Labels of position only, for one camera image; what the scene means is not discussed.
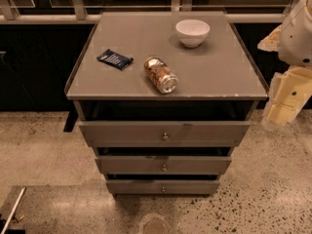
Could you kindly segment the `grey top drawer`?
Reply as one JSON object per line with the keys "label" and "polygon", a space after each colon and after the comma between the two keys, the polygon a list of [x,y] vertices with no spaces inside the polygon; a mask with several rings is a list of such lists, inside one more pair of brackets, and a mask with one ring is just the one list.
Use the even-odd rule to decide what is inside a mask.
{"label": "grey top drawer", "polygon": [[82,121],[90,147],[233,147],[249,121]]}

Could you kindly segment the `grey bottom drawer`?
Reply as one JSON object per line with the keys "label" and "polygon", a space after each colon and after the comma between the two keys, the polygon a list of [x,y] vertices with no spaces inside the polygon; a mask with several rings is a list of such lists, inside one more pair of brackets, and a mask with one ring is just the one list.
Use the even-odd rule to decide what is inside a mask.
{"label": "grey bottom drawer", "polygon": [[214,194],[218,180],[109,180],[106,183],[111,194]]}

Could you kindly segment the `white ceramic bowl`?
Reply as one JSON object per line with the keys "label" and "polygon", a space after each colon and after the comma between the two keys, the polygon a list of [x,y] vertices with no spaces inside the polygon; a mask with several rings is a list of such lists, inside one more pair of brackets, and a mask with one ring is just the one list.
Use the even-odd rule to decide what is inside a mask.
{"label": "white ceramic bowl", "polygon": [[185,19],[178,22],[175,31],[179,41],[188,48],[201,45],[210,32],[210,26],[198,19]]}

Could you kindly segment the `dark blue snack packet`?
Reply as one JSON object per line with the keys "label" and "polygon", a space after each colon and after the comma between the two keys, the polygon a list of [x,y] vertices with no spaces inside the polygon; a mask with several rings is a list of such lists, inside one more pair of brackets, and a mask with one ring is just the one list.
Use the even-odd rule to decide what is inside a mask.
{"label": "dark blue snack packet", "polygon": [[97,60],[105,64],[108,64],[114,68],[117,68],[119,70],[124,70],[134,61],[133,58],[127,58],[125,56],[122,56],[120,54],[111,51],[110,49],[107,49],[102,54],[100,54],[97,57]]}

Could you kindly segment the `metal window railing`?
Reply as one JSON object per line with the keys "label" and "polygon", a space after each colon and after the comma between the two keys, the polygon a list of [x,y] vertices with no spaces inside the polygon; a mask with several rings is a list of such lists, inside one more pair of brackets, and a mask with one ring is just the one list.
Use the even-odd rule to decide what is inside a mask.
{"label": "metal window railing", "polygon": [[94,21],[103,12],[222,11],[236,23],[280,22],[299,0],[0,0],[3,23]]}

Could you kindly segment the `grey middle drawer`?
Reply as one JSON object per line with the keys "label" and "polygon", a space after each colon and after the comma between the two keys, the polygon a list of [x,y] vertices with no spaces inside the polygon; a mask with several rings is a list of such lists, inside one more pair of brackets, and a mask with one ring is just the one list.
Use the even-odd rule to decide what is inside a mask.
{"label": "grey middle drawer", "polygon": [[98,156],[105,175],[222,175],[231,163],[220,156]]}

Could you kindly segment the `orange soda can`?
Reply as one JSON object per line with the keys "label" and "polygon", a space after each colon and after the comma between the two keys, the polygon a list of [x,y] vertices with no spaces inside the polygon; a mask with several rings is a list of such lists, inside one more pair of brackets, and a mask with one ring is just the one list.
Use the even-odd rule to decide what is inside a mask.
{"label": "orange soda can", "polygon": [[148,58],[144,63],[144,71],[160,93],[169,94],[176,89],[178,84],[177,76],[159,58]]}

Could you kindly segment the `metal bar on floor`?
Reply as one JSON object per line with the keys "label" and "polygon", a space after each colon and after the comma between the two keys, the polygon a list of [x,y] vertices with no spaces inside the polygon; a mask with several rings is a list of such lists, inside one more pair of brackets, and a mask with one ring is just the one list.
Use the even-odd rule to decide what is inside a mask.
{"label": "metal bar on floor", "polygon": [[18,205],[19,205],[19,203],[20,203],[20,200],[21,200],[21,198],[22,198],[22,196],[23,196],[25,190],[26,190],[26,187],[23,186],[23,187],[21,188],[20,192],[19,192],[19,195],[18,195],[17,200],[16,200],[16,201],[14,202],[14,204],[13,204],[13,207],[12,207],[12,209],[11,209],[11,211],[10,211],[10,213],[9,213],[9,215],[8,215],[8,217],[7,217],[7,219],[6,219],[6,221],[5,221],[4,226],[2,227],[1,234],[7,234],[9,225],[10,225],[12,219],[13,219],[13,216],[14,216],[15,213],[16,213],[16,210],[17,210],[17,208],[18,208]]}

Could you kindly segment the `grey drawer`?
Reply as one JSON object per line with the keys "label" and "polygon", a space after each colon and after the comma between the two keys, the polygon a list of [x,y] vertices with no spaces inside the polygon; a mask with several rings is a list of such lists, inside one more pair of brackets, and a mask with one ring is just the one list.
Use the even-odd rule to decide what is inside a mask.
{"label": "grey drawer", "polygon": [[233,147],[249,121],[82,121],[90,147]]}
{"label": "grey drawer", "polygon": [[106,183],[111,194],[214,194],[218,180],[109,180]]}
{"label": "grey drawer", "polygon": [[222,175],[231,163],[220,156],[98,156],[105,175]]}

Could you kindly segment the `grey drawer cabinet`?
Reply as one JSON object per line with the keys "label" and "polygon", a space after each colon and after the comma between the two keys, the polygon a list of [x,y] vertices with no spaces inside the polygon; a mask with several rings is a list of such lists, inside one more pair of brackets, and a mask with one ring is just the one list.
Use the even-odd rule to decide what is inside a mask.
{"label": "grey drawer cabinet", "polygon": [[113,195],[214,194],[266,91],[223,12],[104,13],[65,90]]}

